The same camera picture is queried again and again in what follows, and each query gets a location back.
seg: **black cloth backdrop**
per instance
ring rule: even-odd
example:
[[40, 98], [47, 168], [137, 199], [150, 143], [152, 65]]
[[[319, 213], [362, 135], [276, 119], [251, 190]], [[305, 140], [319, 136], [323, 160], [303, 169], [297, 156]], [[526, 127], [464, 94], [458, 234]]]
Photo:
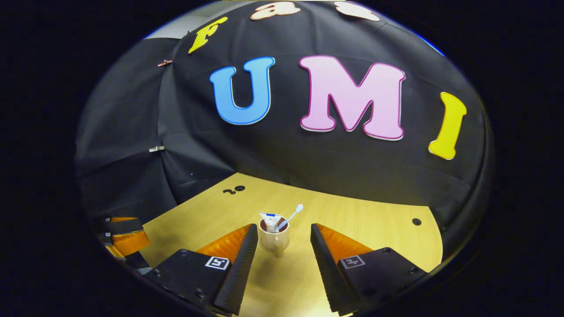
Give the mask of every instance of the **black cloth backdrop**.
[[[483, 105], [461, 71], [378, 12], [381, 20], [375, 23], [343, 16], [332, 3], [299, 2], [298, 14], [253, 21], [256, 6], [226, 13], [228, 20], [190, 55], [196, 32], [180, 41], [143, 40], [102, 78], [77, 137], [87, 212], [134, 215], [145, 223], [239, 172], [335, 195], [430, 206], [448, 229], [475, 185], [484, 155]], [[309, 75], [298, 61], [310, 55], [335, 56], [357, 84], [376, 62], [403, 70], [403, 139], [373, 139], [361, 127], [348, 133], [333, 106], [334, 130], [301, 128]], [[268, 115], [245, 126], [223, 121], [209, 76], [234, 66], [233, 99], [246, 107], [252, 88], [243, 64], [261, 56], [276, 59]], [[164, 59], [173, 63], [157, 67]], [[442, 91], [467, 108], [450, 161], [427, 150], [442, 124]], [[164, 151], [148, 152], [160, 145]]]

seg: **yellow letter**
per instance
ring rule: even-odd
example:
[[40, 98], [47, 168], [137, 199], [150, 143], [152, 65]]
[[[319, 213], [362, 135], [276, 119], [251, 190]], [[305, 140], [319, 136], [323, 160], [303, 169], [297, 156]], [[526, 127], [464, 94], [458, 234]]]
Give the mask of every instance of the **yellow letter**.
[[460, 133], [462, 117], [466, 114], [466, 106], [449, 93], [441, 93], [440, 98], [444, 103], [443, 126], [440, 127], [437, 139], [429, 143], [429, 152], [445, 160], [451, 160], [456, 154], [456, 140]]
[[192, 47], [190, 48], [190, 50], [188, 51], [188, 54], [190, 54], [191, 52], [194, 52], [195, 50], [201, 48], [204, 44], [207, 43], [208, 39], [206, 38], [206, 36], [211, 36], [213, 33], [215, 33], [215, 31], [217, 30], [217, 25], [221, 24], [223, 22], [227, 21], [227, 17], [224, 16], [221, 19], [206, 25], [205, 27], [201, 28], [197, 33], [196, 33], [196, 39], [194, 40], [194, 44], [192, 45]]
[[275, 2], [256, 8], [255, 9], [256, 12], [252, 16], [250, 16], [250, 18], [251, 20], [260, 20], [275, 15], [294, 14], [299, 12], [300, 10], [301, 9], [296, 8], [294, 6], [294, 3], [292, 2], [288, 2], [288, 1]]
[[340, 2], [340, 1], [335, 2], [334, 4], [337, 6], [337, 11], [339, 11], [342, 14], [361, 17], [363, 19], [367, 19], [370, 21], [380, 21], [380, 18], [372, 14], [372, 12], [367, 8], [363, 8], [361, 6], [357, 6], [352, 3]]

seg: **blue letter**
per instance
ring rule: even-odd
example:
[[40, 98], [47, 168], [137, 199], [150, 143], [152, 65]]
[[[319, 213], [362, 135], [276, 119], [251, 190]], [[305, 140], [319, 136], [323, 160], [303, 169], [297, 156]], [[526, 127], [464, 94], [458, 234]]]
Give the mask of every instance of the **blue letter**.
[[213, 84], [215, 106], [219, 116], [234, 125], [250, 125], [263, 119], [270, 109], [270, 78], [268, 70], [274, 65], [273, 57], [261, 57], [247, 61], [243, 69], [250, 72], [253, 85], [253, 103], [246, 108], [238, 107], [233, 101], [231, 77], [235, 67], [224, 67], [210, 76]]

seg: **white mug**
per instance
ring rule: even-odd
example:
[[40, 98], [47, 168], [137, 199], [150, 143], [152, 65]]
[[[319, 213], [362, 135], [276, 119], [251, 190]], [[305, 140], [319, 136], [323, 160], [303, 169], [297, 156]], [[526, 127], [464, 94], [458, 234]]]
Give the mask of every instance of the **white mug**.
[[[284, 217], [280, 218], [278, 224], [281, 224], [284, 220], [286, 220]], [[261, 219], [258, 228], [259, 244], [262, 248], [269, 252], [274, 252], [277, 257], [282, 256], [282, 251], [287, 248], [290, 243], [290, 240], [288, 239], [290, 223], [287, 223], [284, 227], [282, 227], [280, 232], [273, 233], [266, 231], [265, 220]]]

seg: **foam letter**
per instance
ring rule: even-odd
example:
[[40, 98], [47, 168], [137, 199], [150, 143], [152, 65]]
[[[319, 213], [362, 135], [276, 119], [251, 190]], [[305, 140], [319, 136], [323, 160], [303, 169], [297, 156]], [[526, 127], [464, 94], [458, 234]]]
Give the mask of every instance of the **foam letter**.
[[337, 6], [337, 11], [339, 11], [342, 14], [361, 17], [363, 19], [367, 19], [370, 21], [380, 21], [380, 18], [372, 14], [372, 11], [370, 11], [367, 8], [363, 8], [361, 6], [357, 6], [352, 3], [340, 2], [340, 1], [335, 2], [334, 4]]
[[443, 125], [439, 136], [429, 143], [429, 152], [451, 160], [456, 155], [455, 145], [462, 125], [462, 117], [466, 114], [466, 106], [457, 97], [449, 93], [441, 93], [440, 99], [444, 104]]
[[363, 126], [369, 137], [399, 140], [401, 83], [406, 75], [401, 69], [375, 63], [370, 66], [360, 85], [356, 85], [343, 65], [332, 56], [307, 56], [299, 61], [310, 73], [310, 108], [301, 120], [309, 131], [331, 131], [336, 121], [329, 115], [329, 98], [348, 132], [353, 131], [372, 103], [372, 116]]
[[188, 54], [191, 54], [195, 50], [201, 48], [204, 44], [208, 42], [206, 36], [212, 36], [213, 33], [217, 30], [217, 25], [227, 21], [227, 17], [224, 16], [221, 19], [212, 22], [211, 24], [206, 25], [205, 27], [201, 28], [198, 32], [196, 32], [196, 39], [194, 40], [194, 44], [188, 51]]
[[294, 14], [299, 12], [300, 10], [301, 9], [296, 8], [294, 3], [292, 2], [275, 2], [256, 8], [256, 12], [252, 16], [250, 16], [250, 18], [251, 20], [261, 20], [275, 15]]
[[270, 109], [269, 69], [274, 62], [273, 57], [261, 57], [243, 65], [243, 69], [250, 72], [253, 86], [253, 102], [246, 108], [238, 107], [233, 101], [231, 77], [235, 75], [235, 67], [224, 67], [211, 74], [215, 106], [222, 119], [234, 125], [250, 125], [266, 116]]

